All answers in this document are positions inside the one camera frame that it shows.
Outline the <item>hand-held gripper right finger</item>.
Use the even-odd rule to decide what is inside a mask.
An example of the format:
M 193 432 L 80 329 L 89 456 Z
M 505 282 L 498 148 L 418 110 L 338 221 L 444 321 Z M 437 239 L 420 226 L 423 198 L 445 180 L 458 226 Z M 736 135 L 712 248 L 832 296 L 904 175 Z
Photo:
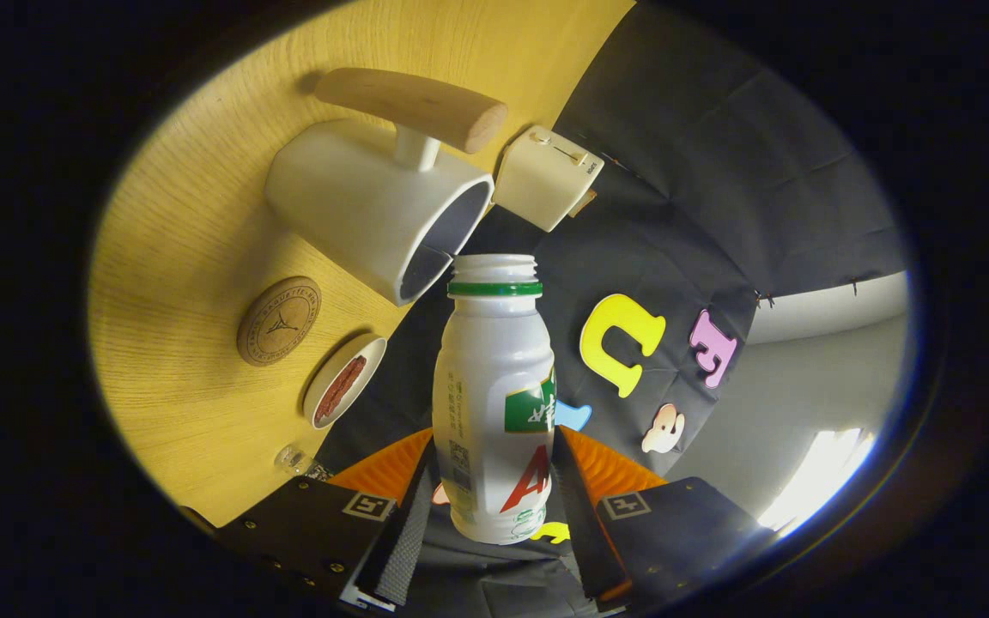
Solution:
M 552 474 L 582 588 L 601 609 L 675 605 L 777 540 L 702 478 L 666 481 L 570 427 L 555 430 Z

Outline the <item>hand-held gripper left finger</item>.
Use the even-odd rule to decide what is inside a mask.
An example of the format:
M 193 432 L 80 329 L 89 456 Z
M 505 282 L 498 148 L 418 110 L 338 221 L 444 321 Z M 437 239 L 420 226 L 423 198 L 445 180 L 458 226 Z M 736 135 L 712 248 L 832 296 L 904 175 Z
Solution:
M 423 429 L 330 480 L 291 478 L 217 528 L 216 540 L 320 602 L 392 613 L 407 603 L 435 460 L 432 431 Z

